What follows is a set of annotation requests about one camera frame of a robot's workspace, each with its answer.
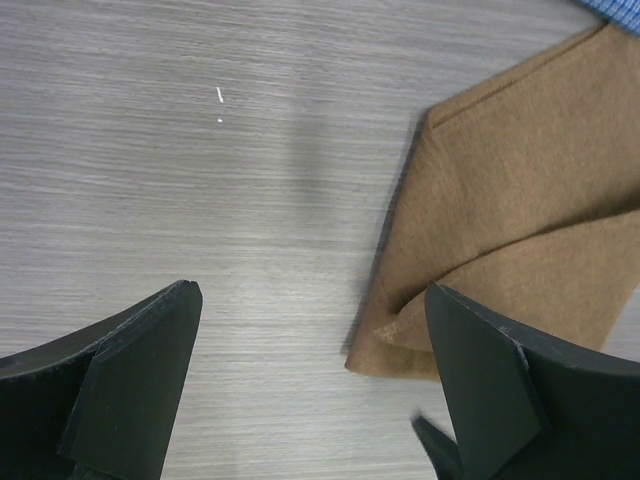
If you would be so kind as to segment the brown cloth napkin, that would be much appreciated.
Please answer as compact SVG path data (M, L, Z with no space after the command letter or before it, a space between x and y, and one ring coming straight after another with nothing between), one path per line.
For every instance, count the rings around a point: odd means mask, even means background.
M598 350L639 282L639 41L578 34L433 107L345 366L438 376L435 283Z

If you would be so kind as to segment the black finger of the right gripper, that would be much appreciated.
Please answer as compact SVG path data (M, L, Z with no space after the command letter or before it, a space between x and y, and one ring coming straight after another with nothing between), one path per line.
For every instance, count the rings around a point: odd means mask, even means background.
M429 457L439 480L462 480L463 467L457 444L421 414L411 419L412 428Z

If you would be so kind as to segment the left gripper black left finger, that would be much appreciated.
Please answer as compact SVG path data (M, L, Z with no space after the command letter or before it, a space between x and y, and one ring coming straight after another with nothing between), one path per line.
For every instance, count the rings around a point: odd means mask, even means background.
M160 478L201 310L180 280L2 358L2 478Z

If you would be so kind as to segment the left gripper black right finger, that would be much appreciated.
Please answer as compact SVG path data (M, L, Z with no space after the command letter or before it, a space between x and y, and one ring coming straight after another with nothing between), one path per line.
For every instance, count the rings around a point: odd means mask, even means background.
M440 285L426 323L463 479L635 479L639 366Z

